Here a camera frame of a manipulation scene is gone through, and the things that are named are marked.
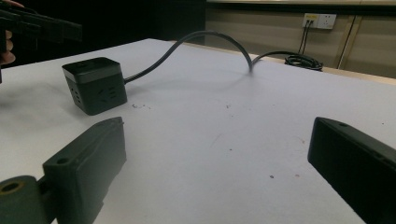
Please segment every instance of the mounting hole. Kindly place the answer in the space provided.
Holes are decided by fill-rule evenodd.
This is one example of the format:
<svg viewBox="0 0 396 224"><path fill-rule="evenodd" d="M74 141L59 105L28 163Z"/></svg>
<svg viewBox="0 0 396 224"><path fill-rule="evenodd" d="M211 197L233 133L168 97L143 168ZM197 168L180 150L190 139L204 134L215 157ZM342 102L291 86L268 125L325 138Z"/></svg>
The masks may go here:
<svg viewBox="0 0 396 224"><path fill-rule="evenodd" d="M67 162L69 162L69 159L67 159L67 158L61 158L61 159L59 159L59 160L57 160L56 161L56 163L57 164L65 164L65 163L67 163Z"/></svg>
<svg viewBox="0 0 396 224"><path fill-rule="evenodd" d="M11 191L17 189L20 186L19 183L10 183L5 185L4 187L1 188L2 193L10 193Z"/></svg>

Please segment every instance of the hand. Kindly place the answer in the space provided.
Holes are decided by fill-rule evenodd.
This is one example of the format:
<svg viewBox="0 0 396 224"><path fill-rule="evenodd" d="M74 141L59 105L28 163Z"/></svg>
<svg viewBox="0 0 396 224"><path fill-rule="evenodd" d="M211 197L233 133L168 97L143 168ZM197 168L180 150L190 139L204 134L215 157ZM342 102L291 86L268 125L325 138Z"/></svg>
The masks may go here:
<svg viewBox="0 0 396 224"><path fill-rule="evenodd" d="M15 6L15 7L23 7L22 4L14 2L14 1L3 0L3 2L7 2L10 5ZM7 51L4 53L1 53L0 64L13 63L15 61L15 55L11 52L12 48L14 48L14 44L10 40L11 37L12 37L12 33L10 31L6 31Z"/></svg>

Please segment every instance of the black cable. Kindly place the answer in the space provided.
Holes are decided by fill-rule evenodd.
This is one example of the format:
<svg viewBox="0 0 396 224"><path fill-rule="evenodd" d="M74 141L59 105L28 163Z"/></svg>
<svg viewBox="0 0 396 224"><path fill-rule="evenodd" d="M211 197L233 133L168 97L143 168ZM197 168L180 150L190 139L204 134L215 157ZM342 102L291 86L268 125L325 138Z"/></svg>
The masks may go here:
<svg viewBox="0 0 396 224"><path fill-rule="evenodd" d="M319 71L319 72L322 71L323 63L320 63L317 60L315 60L311 57L308 57L306 55L289 52L289 51L273 51L273 52L268 52L268 53L262 54L260 56L257 56L253 60L253 65L256 64L263 57L267 57L269 55L276 55L276 54L289 55L285 58L285 64L287 64L287 65L306 68L306 69Z"/></svg>
<svg viewBox="0 0 396 224"><path fill-rule="evenodd" d="M304 27L304 31L303 31L303 37L301 38L301 43L300 43L300 48L298 49L298 53L300 53L301 51L301 47L303 46L304 40L305 40L305 32L306 32L306 28L308 27L310 21L306 21L305 23L305 27Z"/></svg>
<svg viewBox="0 0 396 224"><path fill-rule="evenodd" d="M311 28L312 23L314 23L313 21L309 22L308 28L306 29L306 33L305 33L305 42L304 42L304 48L303 48L303 52L302 54L304 54L305 52L305 45L306 45L306 39L308 39L308 33L309 33L309 28Z"/></svg>
<svg viewBox="0 0 396 224"><path fill-rule="evenodd" d="M149 72L151 72L152 70L154 70L155 68L157 68L161 63L163 63L171 54L173 51L175 51L175 49L180 46L183 42L188 41L190 39L193 39L195 37L198 36L202 36L202 35L213 35L213 36L217 36L217 37L221 37L223 39L226 39L228 41L230 41L232 44L234 44L237 48L239 48L239 50L243 53L243 55L245 56L245 58L247 59L247 64L249 67L249 72L252 71L253 69L253 62L251 61L248 52L244 49L244 47L242 47L242 45L240 45L236 40L234 40L232 37L228 36L228 35L224 35L224 34L220 34L218 32L215 31L198 31L198 32L194 32L191 33L189 35L186 35L184 37L182 37L181 39L179 39L168 51L165 52L165 54L161 57L160 60L158 60L155 64L153 64L152 66L150 66L149 68L147 68L146 70L131 76L131 77L127 77L124 79L124 83L128 83L131 82L133 80L136 80L140 77L143 77L144 75L148 74Z"/></svg>

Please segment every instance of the electrical outlet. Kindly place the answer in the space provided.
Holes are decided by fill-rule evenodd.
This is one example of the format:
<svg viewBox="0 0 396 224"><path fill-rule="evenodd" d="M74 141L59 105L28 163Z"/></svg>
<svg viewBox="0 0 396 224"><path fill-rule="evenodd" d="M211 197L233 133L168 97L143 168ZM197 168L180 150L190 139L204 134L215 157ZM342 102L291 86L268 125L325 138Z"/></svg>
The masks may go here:
<svg viewBox="0 0 396 224"><path fill-rule="evenodd" d="M331 30L334 27L336 16L334 14L319 14L317 28Z"/></svg>
<svg viewBox="0 0 396 224"><path fill-rule="evenodd" d="M314 14L314 13L305 13L304 15L304 20L303 20L303 27L308 27L307 22L312 21L312 24L309 26L309 28L317 28L318 27L318 19L319 19L319 14Z"/></svg>

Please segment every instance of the wall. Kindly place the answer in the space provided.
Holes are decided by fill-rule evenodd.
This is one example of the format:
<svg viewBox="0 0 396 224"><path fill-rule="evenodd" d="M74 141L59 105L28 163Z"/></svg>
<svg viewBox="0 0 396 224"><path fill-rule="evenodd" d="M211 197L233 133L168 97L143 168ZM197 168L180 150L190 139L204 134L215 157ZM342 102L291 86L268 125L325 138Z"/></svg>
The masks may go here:
<svg viewBox="0 0 396 224"><path fill-rule="evenodd" d="M304 13L255 10L206 10L206 29L230 35L249 53L297 52ZM216 38L206 45L234 49ZM332 30L311 29L305 54L331 68L396 78L395 17L337 15Z"/></svg>

